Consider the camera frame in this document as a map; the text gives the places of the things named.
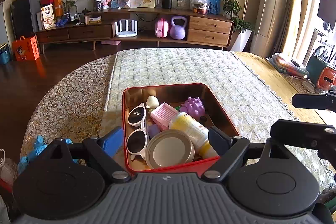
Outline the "white yellow lotion bottle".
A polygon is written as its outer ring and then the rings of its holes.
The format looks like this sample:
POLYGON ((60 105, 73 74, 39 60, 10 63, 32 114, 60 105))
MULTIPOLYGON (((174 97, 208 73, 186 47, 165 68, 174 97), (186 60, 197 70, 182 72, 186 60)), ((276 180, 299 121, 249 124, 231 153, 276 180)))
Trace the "white yellow lotion bottle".
POLYGON ((209 130, 187 113, 181 112, 169 123, 169 129, 185 133, 194 145, 195 153, 203 159, 218 156, 209 143, 209 130))

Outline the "white framed sunglasses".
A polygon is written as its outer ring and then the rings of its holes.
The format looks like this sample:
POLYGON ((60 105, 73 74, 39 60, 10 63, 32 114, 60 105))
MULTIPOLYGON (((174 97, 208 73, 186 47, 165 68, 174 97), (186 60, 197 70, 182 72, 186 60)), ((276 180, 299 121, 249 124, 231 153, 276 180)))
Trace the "white framed sunglasses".
POLYGON ((147 133, 146 108, 144 103, 133 108, 127 116, 127 122, 134 127, 126 140, 127 151, 134 156, 140 156, 145 160, 146 148, 149 143, 147 133))

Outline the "purple rectangular block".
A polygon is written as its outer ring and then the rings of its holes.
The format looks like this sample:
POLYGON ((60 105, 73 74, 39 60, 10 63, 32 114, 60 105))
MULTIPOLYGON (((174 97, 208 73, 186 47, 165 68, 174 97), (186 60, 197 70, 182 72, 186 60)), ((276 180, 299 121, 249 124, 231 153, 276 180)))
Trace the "purple rectangular block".
POLYGON ((152 125, 149 125, 147 127, 147 133, 148 133, 150 139, 153 139, 160 132, 161 132, 161 130, 156 124, 152 124, 152 125))

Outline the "purple spiky monster toy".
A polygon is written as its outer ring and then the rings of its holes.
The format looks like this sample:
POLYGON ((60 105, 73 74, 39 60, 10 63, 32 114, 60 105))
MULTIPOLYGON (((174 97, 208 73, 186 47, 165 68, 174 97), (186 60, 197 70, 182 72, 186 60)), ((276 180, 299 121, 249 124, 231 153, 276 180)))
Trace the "purple spiky monster toy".
POLYGON ((189 97, 183 104, 181 104, 179 112, 187 113, 197 121, 199 121, 202 116, 206 115, 205 107, 199 97, 189 97))

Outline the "beige round garlic toy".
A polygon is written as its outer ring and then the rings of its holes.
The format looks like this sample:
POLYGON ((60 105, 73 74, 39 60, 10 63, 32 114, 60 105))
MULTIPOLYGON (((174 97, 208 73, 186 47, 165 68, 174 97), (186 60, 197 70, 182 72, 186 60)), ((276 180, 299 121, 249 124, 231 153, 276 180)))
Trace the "beige round garlic toy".
POLYGON ((145 104, 145 108, 150 110, 150 109, 155 109, 159 106, 159 100, 155 96, 148 96, 145 104))

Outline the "pink ribbed soap dish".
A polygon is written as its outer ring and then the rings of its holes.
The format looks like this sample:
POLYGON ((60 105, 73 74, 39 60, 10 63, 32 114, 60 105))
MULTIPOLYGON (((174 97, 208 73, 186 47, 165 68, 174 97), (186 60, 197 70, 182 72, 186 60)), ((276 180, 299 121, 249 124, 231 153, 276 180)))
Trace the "pink ribbed soap dish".
POLYGON ((179 111, 163 102, 151 111, 150 116, 161 131, 169 129, 171 120, 179 114, 179 111))

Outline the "round white coaster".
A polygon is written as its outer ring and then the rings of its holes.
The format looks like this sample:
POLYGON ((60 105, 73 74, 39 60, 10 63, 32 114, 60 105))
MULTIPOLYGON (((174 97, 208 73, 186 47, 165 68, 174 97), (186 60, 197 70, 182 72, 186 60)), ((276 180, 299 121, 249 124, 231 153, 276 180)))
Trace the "round white coaster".
POLYGON ((309 81, 302 81, 302 87, 310 93, 315 93, 314 86, 309 81))

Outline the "cream quilted table mat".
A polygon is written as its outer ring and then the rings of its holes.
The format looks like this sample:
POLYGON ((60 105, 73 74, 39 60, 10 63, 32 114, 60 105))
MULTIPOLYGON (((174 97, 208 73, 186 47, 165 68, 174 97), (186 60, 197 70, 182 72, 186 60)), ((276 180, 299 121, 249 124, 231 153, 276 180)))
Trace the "cream quilted table mat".
POLYGON ((291 105, 294 93, 284 77, 252 54, 193 48, 125 50, 113 63, 100 134, 117 126, 131 133, 127 111, 148 96, 174 107, 199 97, 208 125, 261 143, 279 119, 322 122, 315 111, 291 105))

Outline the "stack of colourful books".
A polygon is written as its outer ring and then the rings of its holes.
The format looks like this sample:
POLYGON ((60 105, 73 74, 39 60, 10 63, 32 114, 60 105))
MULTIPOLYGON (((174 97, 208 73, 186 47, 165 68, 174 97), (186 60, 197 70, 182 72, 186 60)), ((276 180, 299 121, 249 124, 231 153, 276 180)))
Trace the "stack of colourful books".
POLYGON ((283 53, 274 53, 271 57, 267 57, 266 60, 280 73, 297 77, 307 77, 309 75, 306 67, 283 53))

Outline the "red metal storage box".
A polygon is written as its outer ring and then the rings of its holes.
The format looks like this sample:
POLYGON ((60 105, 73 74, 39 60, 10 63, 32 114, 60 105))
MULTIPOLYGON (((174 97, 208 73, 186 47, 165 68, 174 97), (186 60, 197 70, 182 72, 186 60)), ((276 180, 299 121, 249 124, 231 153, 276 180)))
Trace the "red metal storage box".
POLYGON ((239 133, 205 84, 127 88, 122 94, 125 165, 136 172, 196 172, 218 160, 210 145, 215 126, 239 133))

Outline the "blue rubber glove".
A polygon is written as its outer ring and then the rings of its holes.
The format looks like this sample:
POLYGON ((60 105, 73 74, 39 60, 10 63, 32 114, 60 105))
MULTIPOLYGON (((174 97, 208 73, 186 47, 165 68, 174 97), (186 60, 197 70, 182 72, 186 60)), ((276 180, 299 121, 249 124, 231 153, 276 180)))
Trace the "blue rubber glove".
POLYGON ((56 138, 52 143, 45 144, 43 137, 38 136, 34 149, 21 158, 18 175, 24 179, 36 179, 56 176, 74 178, 76 174, 83 174, 78 159, 72 159, 71 148, 74 146, 71 139, 56 138))

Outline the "white wifi router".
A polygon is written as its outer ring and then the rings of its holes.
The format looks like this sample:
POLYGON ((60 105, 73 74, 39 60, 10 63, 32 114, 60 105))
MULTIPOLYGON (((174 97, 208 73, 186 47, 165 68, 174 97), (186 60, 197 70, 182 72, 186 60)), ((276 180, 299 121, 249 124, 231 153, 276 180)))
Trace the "white wifi router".
POLYGON ((119 38, 135 37, 138 34, 138 21, 122 19, 115 21, 115 33, 119 38))

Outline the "wooden tv cabinet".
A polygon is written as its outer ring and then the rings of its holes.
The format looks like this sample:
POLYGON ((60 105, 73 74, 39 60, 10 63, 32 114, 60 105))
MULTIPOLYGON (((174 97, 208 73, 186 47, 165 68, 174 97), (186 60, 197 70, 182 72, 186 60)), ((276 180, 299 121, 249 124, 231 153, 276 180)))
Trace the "wooden tv cabinet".
POLYGON ((221 15, 189 10, 109 9, 85 15, 84 24, 68 23, 35 34, 43 48, 53 43, 136 41, 186 43, 228 48, 234 23, 221 15))

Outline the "purple kettlebell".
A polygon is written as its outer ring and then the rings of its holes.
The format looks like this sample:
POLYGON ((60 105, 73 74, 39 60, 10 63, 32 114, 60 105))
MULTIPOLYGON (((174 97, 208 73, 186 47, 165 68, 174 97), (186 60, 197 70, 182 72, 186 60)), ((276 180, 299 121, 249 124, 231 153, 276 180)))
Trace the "purple kettlebell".
POLYGON ((187 18, 184 16, 173 16, 171 18, 170 37, 175 40, 183 40, 186 36, 187 18), (182 20, 183 25, 175 24, 175 20, 182 20))

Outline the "black cylindrical speaker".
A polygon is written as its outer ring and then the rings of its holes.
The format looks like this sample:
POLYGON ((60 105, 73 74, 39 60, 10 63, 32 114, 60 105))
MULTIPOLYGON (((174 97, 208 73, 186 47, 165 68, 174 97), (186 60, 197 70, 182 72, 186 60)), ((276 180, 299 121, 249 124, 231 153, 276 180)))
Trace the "black cylindrical speaker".
POLYGON ((171 9, 173 0, 162 0, 163 9, 171 9))

